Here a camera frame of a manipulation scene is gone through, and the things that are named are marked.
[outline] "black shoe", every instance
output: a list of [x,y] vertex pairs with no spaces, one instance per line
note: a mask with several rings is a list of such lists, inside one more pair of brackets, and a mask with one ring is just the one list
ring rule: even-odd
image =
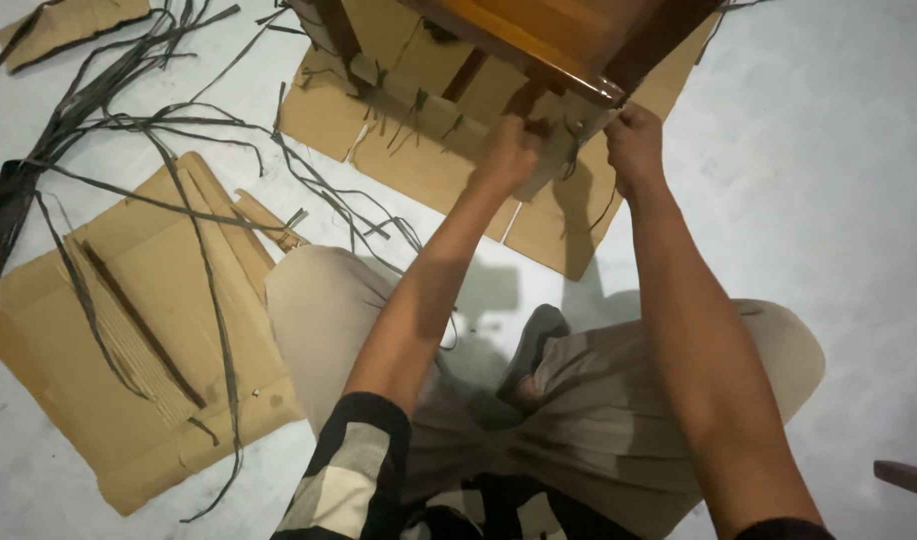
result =
[[522,340],[501,378],[496,397],[508,404],[512,403],[515,390],[525,378],[535,374],[538,365],[542,363],[546,342],[550,338],[565,338],[569,332],[569,324],[557,307],[548,303],[539,305],[524,325]]

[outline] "white floor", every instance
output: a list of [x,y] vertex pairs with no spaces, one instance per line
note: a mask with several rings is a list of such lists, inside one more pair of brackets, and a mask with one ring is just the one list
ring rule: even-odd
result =
[[[0,27],[35,3],[0,0]],[[212,13],[229,4],[216,0]],[[194,95],[251,39],[252,20],[272,2],[242,7],[185,42],[200,57],[143,78],[112,110],[150,113]],[[296,25],[290,13],[281,20]],[[307,45],[302,36],[267,33],[205,101],[271,126],[279,84],[292,80]],[[90,48],[17,77],[0,74],[0,166],[29,153]],[[266,175],[257,178],[254,157],[240,148],[165,140],[176,153],[197,150],[228,190],[247,188],[281,216],[304,207],[310,217],[298,230],[313,242],[348,246],[345,224],[288,175],[273,144],[233,131],[210,135],[259,144]],[[669,181],[729,293],[788,306],[825,350],[825,381],[788,435],[826,523],[843,539],[917,539],[917,496],[873,477],[873,460],[917,465],[917,0],[782,0],[730,14],[668,119],[666,139]],[[330,182],[372,194],[423,240],[441,222],[350,166],[308,155]],[[120,133],[88,137],[63,165],[133,188],[161,161],[140,135]],[[72,226],[116,200],[53,174],[40,187],[62,202]],[[580,330],[634,318],[630,225],[623,209],[579,283],[482,240],[458,302],[455,372],[492,382],[541,303],[562,306]],[[12,265],[52,247],[33,210]],[[400,238],[374,247],[399,265],[414,256]],[[268,538],[312,448],[306,424],[289,425],[246,450],[242,475],[212,515],[178,522],[211,501],[228,460],[123,519],[0,363],[0,539]],[[713,536],[701,508],[674,535]]]

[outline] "sleeve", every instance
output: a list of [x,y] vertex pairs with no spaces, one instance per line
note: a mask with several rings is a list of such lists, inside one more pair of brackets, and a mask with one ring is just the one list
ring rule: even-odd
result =
[[375,394],[342,397],[272,540],[398,538],[409,418]]
[[835,537],[824,526],[811,521],[779,518],[757,522],[735,540],[835,540]]

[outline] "hand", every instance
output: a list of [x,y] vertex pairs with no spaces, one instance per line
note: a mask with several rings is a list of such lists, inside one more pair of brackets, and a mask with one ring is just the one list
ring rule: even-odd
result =
[[628,102],[605,127],[608,163],[615,168],[615,188],[629,202],[665,183],[662,168],[662,120],[640,104]]
[[536,171],[541,148],[542,139],[526,130],[524,119],[501,117],[485,139],[478,166],[469,178],[469,189],[505,201]]

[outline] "person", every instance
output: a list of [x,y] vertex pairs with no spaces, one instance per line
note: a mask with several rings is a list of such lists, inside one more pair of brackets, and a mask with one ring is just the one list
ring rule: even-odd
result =
[[490,133],[394,289],[318,246],[269,275],[317,439],[272,538],[653,539],[703,498],[722,540],[831,538],[783,430],[823,376],[822,349],[788,309],[729,300],[666,183],[659,118],[629,103],[606,133],[642,320],[570,334],[540,306],[498,392],[524,415],[511,428],[479,425],[434,359],[480,238],[536,167],[521,118]]

